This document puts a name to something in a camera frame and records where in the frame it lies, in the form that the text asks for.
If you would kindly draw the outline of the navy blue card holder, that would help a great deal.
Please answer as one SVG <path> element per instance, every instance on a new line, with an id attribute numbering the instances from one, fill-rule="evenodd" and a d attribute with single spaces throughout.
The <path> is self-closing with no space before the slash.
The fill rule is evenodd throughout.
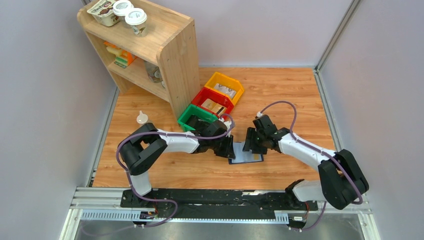
<path id="1" fill-rule="evenodd" d="M 233 151 L 235 158 L 228 159 L 228 163 L 230 165 L 258 163 L 264 161 L 264 157 L 262 154 L 253 154 L 252 151 L 243 151 L 244 145 L 245 142 L 233 143 Z"/>

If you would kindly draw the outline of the yellow VIP card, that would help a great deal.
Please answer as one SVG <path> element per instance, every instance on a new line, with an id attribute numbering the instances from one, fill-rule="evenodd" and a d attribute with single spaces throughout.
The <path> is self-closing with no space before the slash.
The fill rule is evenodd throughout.
<path id="1" fill-rule="evenodd" d="M 208 105 L 208 109 L 216 114 L 217 116 L 221 116 L 223 113 L 225 113 L 225 111 L 227 110 L 227 108 L 219 103 L 211 103 Z"/>

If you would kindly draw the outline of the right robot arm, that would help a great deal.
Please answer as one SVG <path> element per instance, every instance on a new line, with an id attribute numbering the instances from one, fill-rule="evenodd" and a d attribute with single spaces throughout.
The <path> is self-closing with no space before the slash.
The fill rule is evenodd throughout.
<path id="1" fill-rule="evenodd" d="M 243 151 L 265 155 L 268 150 L 296 158 L 319 174 L 319 179 L 299 179 L 285 188 L 286 205 L 299 209 L 308 201 L 326 201 L 342 210 L 350 204 L 360 205 L 369 183 L 354 155 L 347 149 L 330 150 L 313 144 L 289 128 L 280 128 L 268 115 L 256 117 L 246 131 Z"/>

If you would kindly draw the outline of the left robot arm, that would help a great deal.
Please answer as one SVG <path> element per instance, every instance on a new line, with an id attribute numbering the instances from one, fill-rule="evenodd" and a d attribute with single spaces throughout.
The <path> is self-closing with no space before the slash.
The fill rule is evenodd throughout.
<path id="1" fill-rule="evenodd" d="M 135 192 L 135 203 L 143 208 L 152 203 L 148 171 L 164 153 L 200 154 L 211 150 L 218 157 L 234 157 L 231 135 L 234 127 L 233 121 L 219 119 L 198 130 L 172 132 L 148 122 L 125 138 L 117 147 L 116 159 L 126 171 L 129 185 Z"/>

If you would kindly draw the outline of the black bag in green bin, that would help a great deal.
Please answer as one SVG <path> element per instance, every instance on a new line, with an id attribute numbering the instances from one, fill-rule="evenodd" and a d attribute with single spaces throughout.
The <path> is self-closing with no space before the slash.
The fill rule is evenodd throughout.
<path id="1" fill-rule="evenodd" d="M 202 129 L 206 126 L 207 122 L 202 120 L 200 117 L 196 115 L 191 115 L 187 121 L 186 126 L 189 131 L 197 131 L 199 129 Z"/>

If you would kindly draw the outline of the brown packet left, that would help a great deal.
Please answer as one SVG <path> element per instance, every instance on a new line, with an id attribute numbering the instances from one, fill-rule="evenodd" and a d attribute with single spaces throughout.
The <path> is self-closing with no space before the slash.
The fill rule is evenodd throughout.
<path id="1" fill-rule="evenodd" d="M 216 102 L 208 98 L 201 104 L 201 107 L 212 111 L 216 104 Z"/>

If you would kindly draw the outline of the green plastic bin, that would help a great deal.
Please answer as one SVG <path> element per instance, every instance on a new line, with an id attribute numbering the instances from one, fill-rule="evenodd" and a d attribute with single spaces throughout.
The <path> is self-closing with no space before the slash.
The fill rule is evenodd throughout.
<path id="1" fill-rule="evenodd" d="M 196 115 L 207 123 L 213 123 L 218 120 L 218 117 L 215 114 L 204 110 L 201 107 L 190 104 L 177 120 L 177 123 L 182 127 L 184 132 L 189 131 L 186 122 L 191 115 Z"/>

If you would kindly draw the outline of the red plastic bin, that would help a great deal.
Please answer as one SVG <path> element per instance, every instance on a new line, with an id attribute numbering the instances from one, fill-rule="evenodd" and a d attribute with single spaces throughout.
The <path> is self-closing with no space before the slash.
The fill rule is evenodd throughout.
<path id="1" fill-rule="evenodd" d="M 206 100 L 206 99 L 211 99 L 214 102 L 221 104 L 222 106 L 226 107 L 226 111 L 224 114 L 230 114 L 232 112 L 232 110 L 234 109 L 234 105 L 233 103 L 230 101 L 230 99 L 225 96 L 222 95 L 220 93 L 217 93 L 209 88 L 203 87 L 198 94 L 193 98 L 193 100 L 191 101 L 192 105 L 195 105 L 197 107 L 200 107 L 210 113 L 212 113 L 209 109 L 203 108 L 201 107 L 202 103 Z"/>

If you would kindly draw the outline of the white sachet in yellow bin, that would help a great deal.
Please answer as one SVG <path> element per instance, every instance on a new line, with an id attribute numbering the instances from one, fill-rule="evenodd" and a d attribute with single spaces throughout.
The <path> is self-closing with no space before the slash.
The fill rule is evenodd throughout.
<path id="1" fill-rule="evenodd" d="M 222 84 L 219 84 L 219 83 L 217 83 L 214 86 L 214 89 L 225 94 L 225 95 L 228 95 L 230 99 L 233 99 L 234 96 L 237 94 L 237 92 L 234 89 L 229 88 L 229 87 L 222 85 Z"/>

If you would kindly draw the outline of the yellow plastic bin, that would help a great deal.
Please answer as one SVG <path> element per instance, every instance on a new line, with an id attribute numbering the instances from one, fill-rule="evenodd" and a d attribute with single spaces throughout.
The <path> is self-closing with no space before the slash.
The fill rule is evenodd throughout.
<path id="1" fill-rule="evenodd" d="M 236 93 L 236 95 L 234 96 L 233 99 L 230 99 L 228 95 L 223 94 L 223 93 L 221 93 L 221 92 L 219 92 L 219 91 L 217 91 L 217 90 L 214 89 L 214 86 L 216 84 L 221 84 L 221 85 L 227 86 L 227 87 L 229 87 L 231 89 L 234 89 L 237 93 Z M 238 80 L 236 80 L 234 78 L 231 78 L 231 77 L 229 77 L 229 76 L 227 76 L 225 74 L 222 74 L 220 72 L 215 72 L 212 75 L 212 77 L 206 82 L 206 84 L 204 85 L 204 87 L 205 88 L 208 88 L 210 90 L 213 90 L 213 91 L 215 91 L 215 92 L 217 92 L 219 94 L 222 94 L 222 95 L 224 95 L 226 97 L 228 97 L 234 106 L 238 103 L 238 101 L 240 100 L 241 96 L 245 92 L 245 89 L 242 86 L 242 84 L 241 84 L 240 81 L 238 81 Z"/>

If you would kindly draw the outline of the glass jar on shelf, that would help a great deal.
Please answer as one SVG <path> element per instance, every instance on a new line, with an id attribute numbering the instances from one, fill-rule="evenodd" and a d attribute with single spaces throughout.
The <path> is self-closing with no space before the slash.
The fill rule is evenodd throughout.
<path id="1" fill-rule="evenodd" d="M 146 69 L 146 72 L 147 72 L 149 79 L 153 83 L 161 83 L 163 81 L 162 75 L 161 75 L 161 72 L 160 72 L 160 68 L 157 65 L 152 64 L 152 63 L 145 60 L 144 66 L 145 66 L 145 69 Z"/>

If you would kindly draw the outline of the wooden shelf unit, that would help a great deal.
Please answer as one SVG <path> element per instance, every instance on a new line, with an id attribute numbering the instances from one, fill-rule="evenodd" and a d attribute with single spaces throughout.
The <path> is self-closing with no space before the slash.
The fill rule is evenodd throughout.
<path id="1" fill-rule="evenodd" d="M 200 91 L 199 57 L 193 18 L 147 0 L 133 0 L 147 14 L 147 36 L 140 37 L 121 22 L 104 26 L 87 13 L 93 0 L 77 13 L 84 33 L 107 68 L 118 89 L 125 93 L 138 86 L 170 104 L 179 118 Z M 127 68 L 114 64 L 115 56 L 104 45 L 107 41 L 137 59 Z M 159 67 L 161 83 L 153 83 L 144 61 Z"/>

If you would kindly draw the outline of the orange snack package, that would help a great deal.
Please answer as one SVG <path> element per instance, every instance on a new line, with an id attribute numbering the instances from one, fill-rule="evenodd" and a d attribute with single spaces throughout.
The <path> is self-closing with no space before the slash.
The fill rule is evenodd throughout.
<path id="1" fill-rule="evenodd" d="M 106 46 L 106 50 L 110 54 L 113 54 L 115 56 L 114 64 L 123 69 L 126 69 L 130 64 L 134 62 L 134 60 L 138 58 L 136 55 L 132 54 L 131 52 L 128 52 L 122 48 L 119 48 L 108 41 L 104 41 L 103 44 Z"/>

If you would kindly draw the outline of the white lidded paper cup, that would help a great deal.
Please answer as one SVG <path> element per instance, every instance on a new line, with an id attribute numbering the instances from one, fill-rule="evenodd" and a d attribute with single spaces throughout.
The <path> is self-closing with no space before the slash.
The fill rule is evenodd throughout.
<path id="1" fill-rule="evenodd" d="M 118 17 L 122 25 L 125 28 L 130 28 L 125 21 L 125 16 L 128 11 L 134 8 L 134 5 L 129 0 L 117 0 L 112 7 L 114 14 Z"/>

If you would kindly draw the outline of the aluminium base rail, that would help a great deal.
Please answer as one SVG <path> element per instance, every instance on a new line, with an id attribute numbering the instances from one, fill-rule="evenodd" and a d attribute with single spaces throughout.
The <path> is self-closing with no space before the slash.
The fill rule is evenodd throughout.
<path id="1" fill-rule="evenodd" d="M 367 201 L 288 204 L 282 190 L 79 187 L 62 240 L 379 240 Z"/>

